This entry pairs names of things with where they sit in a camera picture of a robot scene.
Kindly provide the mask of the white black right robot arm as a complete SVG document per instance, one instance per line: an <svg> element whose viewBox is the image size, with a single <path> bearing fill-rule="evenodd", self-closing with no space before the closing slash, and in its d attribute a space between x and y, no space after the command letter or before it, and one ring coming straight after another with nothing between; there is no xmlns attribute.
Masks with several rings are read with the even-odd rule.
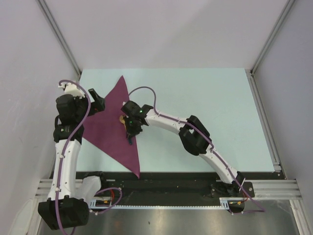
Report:
<svg viewBox="0 0 313 235"><path fill-rule="evenodd" d="M140 134L143 125L159 127L177 134L189 154L200 156L215 170L226 193L238 196L243 191L245 177L217 152L209 132L196 116L173 117L157 111L153 106L140 107L130 100L123 104L121 111L125 114L123 120L127 138Z"/></svg>

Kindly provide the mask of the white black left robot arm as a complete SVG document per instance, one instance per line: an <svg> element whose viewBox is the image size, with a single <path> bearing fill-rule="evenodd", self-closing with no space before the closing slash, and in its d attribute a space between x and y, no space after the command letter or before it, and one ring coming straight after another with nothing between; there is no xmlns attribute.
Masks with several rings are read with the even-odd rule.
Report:
<svg viewBox="0 0 313 235"><path fill-rule="evenodd" d="M53 132L56 148L53 181L47 200L38 206L39 215L51 230L85 226L92 197L104 195L108 190L108 183L101 179L101 172L89 173L79 188L75 184L84 133L81 122L105 109L105 99L94 89L88 92L89 96L66 92L56 99L59 114L55 118Z"/></svg>

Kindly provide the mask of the gold spoon teal handle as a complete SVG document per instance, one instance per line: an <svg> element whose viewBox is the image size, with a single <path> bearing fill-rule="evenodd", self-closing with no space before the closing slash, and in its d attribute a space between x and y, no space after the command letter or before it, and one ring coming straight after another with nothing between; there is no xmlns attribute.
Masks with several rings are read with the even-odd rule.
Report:
<svg viewBox="0 0 313 235"><path fill-rule="evenodd" d="M119 121L124 125L124 128L126 130L126 138L128 140L129 145L132 145L133 142L132 142L130 135L128 134L127 127L126 127L125 120L124 120L124 116L120 116Z"/></svg>

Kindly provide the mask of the purple cloth napkin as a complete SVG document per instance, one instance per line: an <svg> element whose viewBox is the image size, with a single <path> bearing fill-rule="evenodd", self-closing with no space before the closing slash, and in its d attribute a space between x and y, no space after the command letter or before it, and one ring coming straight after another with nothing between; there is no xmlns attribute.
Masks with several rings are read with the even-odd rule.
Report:
<svg viewBox="0 0 313 235"><path fill-rule="evenodd" d="M123 115L123 102L128 100L128 88L121 76L105 97L105 110L87 117L84 121L83 138L139 178L140 163L136 139L132 139L132 144L129 143L125 126L119 120Z"/></svg>

